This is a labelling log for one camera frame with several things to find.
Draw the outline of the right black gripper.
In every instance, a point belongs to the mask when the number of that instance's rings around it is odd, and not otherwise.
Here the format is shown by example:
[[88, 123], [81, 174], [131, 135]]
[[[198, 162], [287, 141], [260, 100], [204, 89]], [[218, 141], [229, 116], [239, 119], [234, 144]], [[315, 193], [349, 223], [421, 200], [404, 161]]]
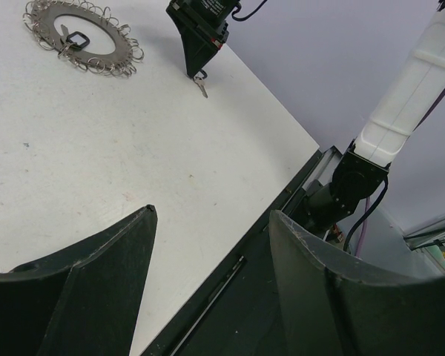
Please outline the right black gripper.
[[239, 9], [239, 1], [170, 1], [166, 13], [181, 36], [189, 78], [194, 78], [218, 54], [228, 38], [226, 19]]

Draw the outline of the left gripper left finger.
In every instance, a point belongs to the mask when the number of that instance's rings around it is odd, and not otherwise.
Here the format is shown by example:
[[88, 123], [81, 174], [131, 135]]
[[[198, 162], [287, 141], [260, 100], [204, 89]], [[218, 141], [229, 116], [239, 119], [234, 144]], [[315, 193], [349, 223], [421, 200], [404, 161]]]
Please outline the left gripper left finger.
[[0, 355], [128, 355], [156, 227], [147, 205], [0, 273]]

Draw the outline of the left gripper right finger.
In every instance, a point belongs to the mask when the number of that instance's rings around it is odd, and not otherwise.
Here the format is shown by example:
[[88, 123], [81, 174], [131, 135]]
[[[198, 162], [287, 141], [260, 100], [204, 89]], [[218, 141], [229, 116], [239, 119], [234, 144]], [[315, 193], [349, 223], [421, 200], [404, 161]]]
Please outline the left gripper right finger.
[[445, 355], [445, 275], [371, 265], [281, 211], [269, 238], [290, 355]]

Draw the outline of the black tag key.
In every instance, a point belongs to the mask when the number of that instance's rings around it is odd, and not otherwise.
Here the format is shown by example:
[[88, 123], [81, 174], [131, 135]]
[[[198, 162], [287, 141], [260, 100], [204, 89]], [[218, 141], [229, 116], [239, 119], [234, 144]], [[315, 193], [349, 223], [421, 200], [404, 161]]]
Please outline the black tag key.
[[208, 77], [208, 74], [201, 70], [197, 75], [194, 76], [193, 82], [198, 86], [198, 88], [201, 90], [202, 95], [207, 99], [208, 94], [205, 89], [205, 79]]
[[63, 51], [69, 49], [81, 51], [84, 50], [90, 44], [89, 37], [84, 33], [79, 31], [74, 31], [70, 33], [68, 28], [64, 24], [61, 25], [61, 29], [62, 29], [61, 42], [64, 45]]

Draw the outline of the metal key organizer disc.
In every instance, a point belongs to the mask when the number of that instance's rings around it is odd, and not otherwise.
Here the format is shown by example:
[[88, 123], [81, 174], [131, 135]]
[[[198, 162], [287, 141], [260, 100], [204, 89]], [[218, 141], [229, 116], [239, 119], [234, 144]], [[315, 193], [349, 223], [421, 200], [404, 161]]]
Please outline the metal key organizer disc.
[[[90, 52], [91, 40], [87, 34], [70, 31], [65, 25], [57, 30], [55, 22], [63, 16], [98, 27], [110, 37], [113, 51], [106, 54]], [[128, 78], [136, 73], [135, 64], [145, 58], [139, 42], [130, 37], [131, 27], [120, 24], [109, 7], [99, 7], [90, 1], [28, 1], [22, 20], [39, 47], [55, 52], [59, 59], [68, 60], [84, 72]]]

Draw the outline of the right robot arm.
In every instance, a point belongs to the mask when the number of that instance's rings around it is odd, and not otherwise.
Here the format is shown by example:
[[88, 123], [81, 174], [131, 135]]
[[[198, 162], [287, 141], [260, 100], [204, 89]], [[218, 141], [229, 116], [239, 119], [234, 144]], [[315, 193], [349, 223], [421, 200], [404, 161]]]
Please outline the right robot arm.
[[[203, 95], [203, 68], [227, 41], [226, 19], [240, 22], [241, 9], [239, 1], [170, 1], [166, 9], [181, 36], [186, 74]], [[389, 184], [393, 160], [444, 96], [445, 1], [440, 1], [402, 71], [342, 155], [331, 181], [296, 204], [293, 220], [318, 234], [352, 215], [361, 200]]]

